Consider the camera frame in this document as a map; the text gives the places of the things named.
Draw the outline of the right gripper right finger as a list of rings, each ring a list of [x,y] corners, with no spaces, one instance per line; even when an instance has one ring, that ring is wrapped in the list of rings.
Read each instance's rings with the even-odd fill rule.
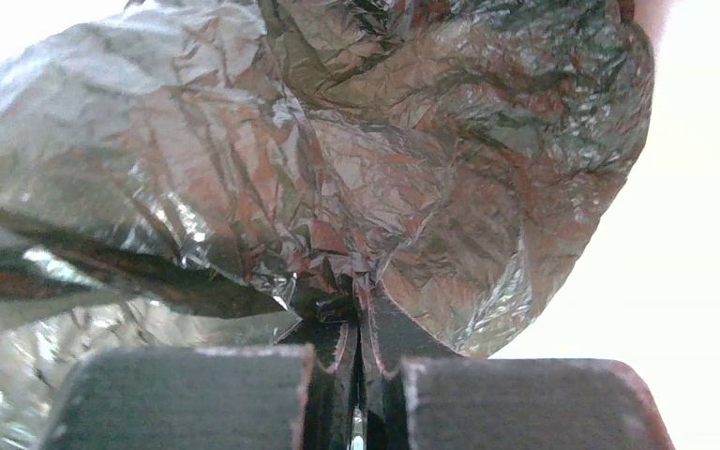
[[[474,359],[385,290],[359,297],[368,449],[670,449],[648,385],[618,360]]]

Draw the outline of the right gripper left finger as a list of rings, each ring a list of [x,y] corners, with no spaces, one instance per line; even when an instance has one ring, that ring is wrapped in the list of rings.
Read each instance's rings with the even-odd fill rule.
[[[59,388],[40,449],[344,449],[352,323],[303,321],[271,346],[117,348]]]

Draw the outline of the black plastic trash bag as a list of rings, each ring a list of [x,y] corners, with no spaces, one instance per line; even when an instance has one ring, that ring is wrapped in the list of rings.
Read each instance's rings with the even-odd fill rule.
[[[487,357],[647,138],[628,1],[132,1],[0,62],[0,449],[117,346]]]

